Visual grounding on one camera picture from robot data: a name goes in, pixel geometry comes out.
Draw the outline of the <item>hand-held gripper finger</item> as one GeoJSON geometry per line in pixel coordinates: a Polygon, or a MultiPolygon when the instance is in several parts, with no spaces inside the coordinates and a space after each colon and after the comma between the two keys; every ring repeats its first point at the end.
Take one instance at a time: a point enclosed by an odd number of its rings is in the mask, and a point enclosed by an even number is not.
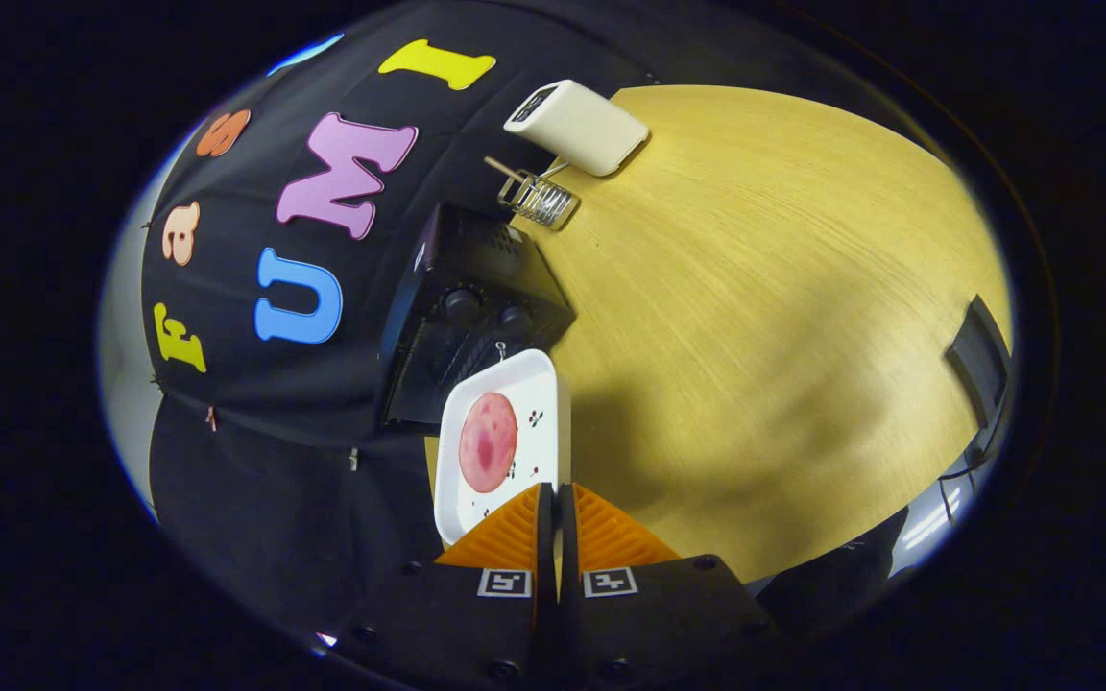
{"type": "Polygon", "coordinates": [[[328,636],[390,688],[544,688],[556,659],[556,494],[523,490],[434,561],[406,561],[328,636]]]}
{"type": "Polygon", "coordinates": [[[578,483],[559,490],[562,651],[575,690],[755,690],[780,627],[714,554],[684,557],[578,483]]]}

